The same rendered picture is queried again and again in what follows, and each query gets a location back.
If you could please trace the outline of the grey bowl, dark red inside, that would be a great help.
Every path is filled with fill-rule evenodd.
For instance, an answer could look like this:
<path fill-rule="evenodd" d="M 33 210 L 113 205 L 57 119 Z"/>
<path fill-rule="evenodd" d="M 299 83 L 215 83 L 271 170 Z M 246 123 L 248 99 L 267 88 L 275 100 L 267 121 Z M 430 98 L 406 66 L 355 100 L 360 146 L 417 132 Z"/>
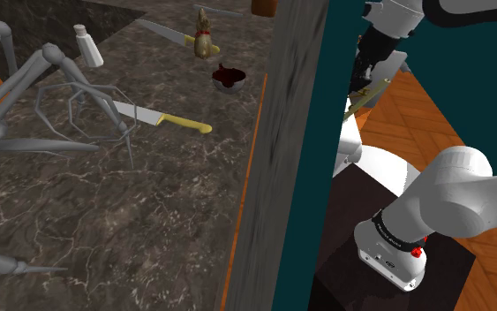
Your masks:
<path fill-rule="evenodd" d="M 226 68 L 222 64 L 219 64 L 219 68 L 212 73 L 215 87 L 227 95 L 237 93 L 244 86 L 245 78 L 245 72 L 237 68 Z"/>

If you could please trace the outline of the thin grey utensil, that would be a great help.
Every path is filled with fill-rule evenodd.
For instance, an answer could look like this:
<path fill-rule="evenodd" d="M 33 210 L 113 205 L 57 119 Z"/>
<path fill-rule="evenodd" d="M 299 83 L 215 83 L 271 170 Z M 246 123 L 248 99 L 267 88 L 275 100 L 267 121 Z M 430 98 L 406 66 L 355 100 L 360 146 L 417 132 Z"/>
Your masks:
<path fill-rule="evenodd" d="M 193 9 L 195 9 L 197 11 L 202 9 L 205 12 L 212 12 L 212 13 L 221 14 L 224 16 L 239 17 L 239 18 L 244 17 L 244 14 L 239 13 L 239 12 L 219 10 L 219 9 L 215 9 L 215 8 L 211 8 L 211 7 L 207 7 L 207 6 L 199 5 L 199 4 L 194 4 L 192 7 L 193 7 Z"/>

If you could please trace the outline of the brown cylindrical container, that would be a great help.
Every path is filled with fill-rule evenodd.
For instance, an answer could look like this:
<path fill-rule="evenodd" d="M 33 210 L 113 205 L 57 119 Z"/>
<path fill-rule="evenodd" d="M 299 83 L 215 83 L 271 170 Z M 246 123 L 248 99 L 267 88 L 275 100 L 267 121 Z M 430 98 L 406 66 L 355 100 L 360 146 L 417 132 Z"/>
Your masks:
<path fill-rule="evenodd" d="M 273 18 L 276 14 L 278 0 L 252 0 L 252 15 Z"/>

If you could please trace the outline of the yellow-handled knife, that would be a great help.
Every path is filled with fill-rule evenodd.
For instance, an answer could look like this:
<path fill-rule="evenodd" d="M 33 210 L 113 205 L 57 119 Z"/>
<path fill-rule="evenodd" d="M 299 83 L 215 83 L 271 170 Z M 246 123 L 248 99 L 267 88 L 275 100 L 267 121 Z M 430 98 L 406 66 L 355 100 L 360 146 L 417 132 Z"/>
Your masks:
<path fill-rule="evenodd" d="M 172 42 L 175 42 L 179 45 L 189 46 L 190 44 L 192 44 L 193 51 L 194 51 L 194 41 L 195 41 L 194 36 L 195 35 L 190 36 L 188 34 L 183 34 L 181 32 L 178 32 L 177 30 L 165 27 L 165 26 L 160 25 L 160 24 L 156 24 L 154 22 L 151 22 L 151 21 L 145 20 L 145 19 L 137 19 L 137 22 L 141 26 L 145 27 L 146 29 L 148 29 L 148 30 L 150 30 L 150 31 L 172 41 Z M 219 52 L 220 52 L 220 48 L 213 44 L 212 55 L 218 54 Z"/>
<path fill-rule="evenodd" d="M 181 118 L 166 114 L 156 110 L 150 110 L 140 106 L 132 105 L 125 102 L 114 101 L 117 111 L 125 116 L 136 118 L 141 122 L 157 126 L 162 121 L 168 121 L 170 123 L 181 125 L 183 127 L 188 127 L 198 130 L 200 133 L 211 133 L 213 128 L 211 125 L 204 124 L 198 121 L 193 121 L 186 118 Z"/>

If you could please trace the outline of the white salt shaker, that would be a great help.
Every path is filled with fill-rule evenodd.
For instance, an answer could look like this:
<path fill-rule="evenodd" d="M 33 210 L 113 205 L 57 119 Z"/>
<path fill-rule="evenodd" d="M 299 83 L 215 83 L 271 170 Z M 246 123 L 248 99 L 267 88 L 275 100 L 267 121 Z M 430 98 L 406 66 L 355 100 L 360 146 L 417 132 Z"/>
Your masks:
<path fill-rule="evenodd" d="M 87 32 L 86 27 L 84 25 L 77 24 L 73 26 L 73 29 L 76 33 L 77 44 L 85 64 L 92 68 L 101 67 L 104 64 L 104 60 L 94 42 L 94 39 Z"/>

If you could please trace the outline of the brown rabbit figure, red ribbon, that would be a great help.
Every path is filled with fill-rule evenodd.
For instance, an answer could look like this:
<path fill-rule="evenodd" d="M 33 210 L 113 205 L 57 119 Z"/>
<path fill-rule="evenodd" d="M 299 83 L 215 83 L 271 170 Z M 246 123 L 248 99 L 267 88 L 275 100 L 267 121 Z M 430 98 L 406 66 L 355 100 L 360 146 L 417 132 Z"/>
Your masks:
<path fill-rule="evenodd" d="M 208 59 L 212 56 L 211 22 L 203 8 L 199 8 L 196 23 L 196 34 L 194 36 L 194 54 L 200 59 Z"/>

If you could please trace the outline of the dark robot stand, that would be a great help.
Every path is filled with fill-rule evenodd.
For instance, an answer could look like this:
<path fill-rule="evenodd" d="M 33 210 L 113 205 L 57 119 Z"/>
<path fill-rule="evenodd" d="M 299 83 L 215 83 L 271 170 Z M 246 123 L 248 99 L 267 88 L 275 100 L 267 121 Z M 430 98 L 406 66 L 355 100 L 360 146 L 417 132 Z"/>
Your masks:
<path fill-rule="evenodd" d="M 475 255 L 452 238 L 428 238 L 425 278 L 412 292 L 359 259 L 355 226 L 395 198 L 355 164 L 333 177 L 308 311 L 454 311 Z"/>

